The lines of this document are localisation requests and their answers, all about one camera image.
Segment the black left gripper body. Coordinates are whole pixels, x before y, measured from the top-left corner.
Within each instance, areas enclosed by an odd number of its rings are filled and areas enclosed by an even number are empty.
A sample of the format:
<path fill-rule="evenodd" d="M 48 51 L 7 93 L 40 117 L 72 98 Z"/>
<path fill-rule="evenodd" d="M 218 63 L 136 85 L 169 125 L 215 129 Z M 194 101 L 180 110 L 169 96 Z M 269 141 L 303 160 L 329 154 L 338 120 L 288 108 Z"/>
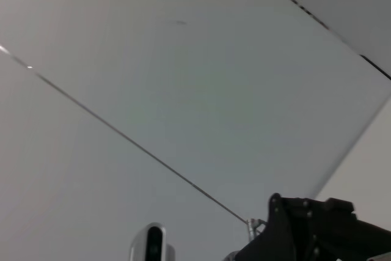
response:
<path fill-rule="evenodd" d="M 236 255 L 237 260 L 296 260 L 296 248 L 285 212 L 273 211 L 262 233 Z"/>

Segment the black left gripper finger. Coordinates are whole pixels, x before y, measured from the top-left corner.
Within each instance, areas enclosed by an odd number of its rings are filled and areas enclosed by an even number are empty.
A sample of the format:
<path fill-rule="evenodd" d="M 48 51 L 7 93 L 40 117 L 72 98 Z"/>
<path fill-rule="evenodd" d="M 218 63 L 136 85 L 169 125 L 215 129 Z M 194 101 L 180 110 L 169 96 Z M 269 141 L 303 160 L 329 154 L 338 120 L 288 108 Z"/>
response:
<path fill-rule="evenodd" d="M 390 254 L 390 232 L 357 219 L 323 221 L 295 235 L 296 260 L 374 260 Z"/>
<path fill-rule="evenodd" d="M 354 205 L 345 200 L 328 198 L 325 201 L 318 201 L 309 198 L 289 198 L 282 197 L 279 193 L 274 193 L 269 198 L 268 221 L 279 217 L 294 218 L 343 218 L 356 219 Z"/>

